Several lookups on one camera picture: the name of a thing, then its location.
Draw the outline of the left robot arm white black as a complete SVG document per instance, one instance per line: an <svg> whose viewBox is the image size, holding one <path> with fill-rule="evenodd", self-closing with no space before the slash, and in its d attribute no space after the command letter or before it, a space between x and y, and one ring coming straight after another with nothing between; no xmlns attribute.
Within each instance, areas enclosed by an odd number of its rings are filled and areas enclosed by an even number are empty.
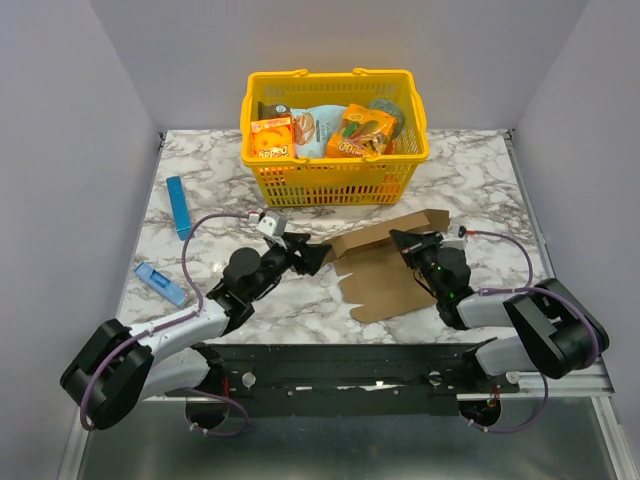
<svg viewBox="0 0 640 480"><path fill-rule="evenodd" d="M60 385L77 404L83 428L108 429L146 397L172 390L214 393L220 368L196 358L188 373L173 376L168 365L190 353L195 344L239 329L254 313L254 302L272 291L289 270L315 275L331 247L312 244L307 234L284 233L268 239L259 254L235 250L221 280L196 305L133 327L117 319L100 324L64 370Z"/></svg>

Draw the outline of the brown cardboard box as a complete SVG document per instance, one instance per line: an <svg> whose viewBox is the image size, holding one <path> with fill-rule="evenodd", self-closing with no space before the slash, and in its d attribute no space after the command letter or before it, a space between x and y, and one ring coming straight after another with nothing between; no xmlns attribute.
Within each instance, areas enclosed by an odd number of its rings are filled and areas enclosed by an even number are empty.
<svg viewBox="0 0 640 480"><path fill-rule="evenodd" d="M341 277L343 299L353 305L351 317L375 323L434 305L433 297L406 266L389 231L445 232L449 222L448 211L425 209L329 239L332 250L325 262Z"/></svg>

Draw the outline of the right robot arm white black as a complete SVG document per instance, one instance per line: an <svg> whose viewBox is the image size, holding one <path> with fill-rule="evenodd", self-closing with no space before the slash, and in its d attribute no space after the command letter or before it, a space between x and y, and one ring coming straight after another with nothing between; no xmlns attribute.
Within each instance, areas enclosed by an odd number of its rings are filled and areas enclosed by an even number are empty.
<svg viewBox="0 0 640 480"><path fill-rule="evenodd" d="M560 379L590 367L610 346L598 320L556 278L526 280L516 288L470 285L465 247L480 232L460 227L453 237L440 232L393 230L390 237L414 279L436 302L444 323L456 330L507 328L515 335L472 349L460 379L480 392L510 371L539 372Z"/></svg>

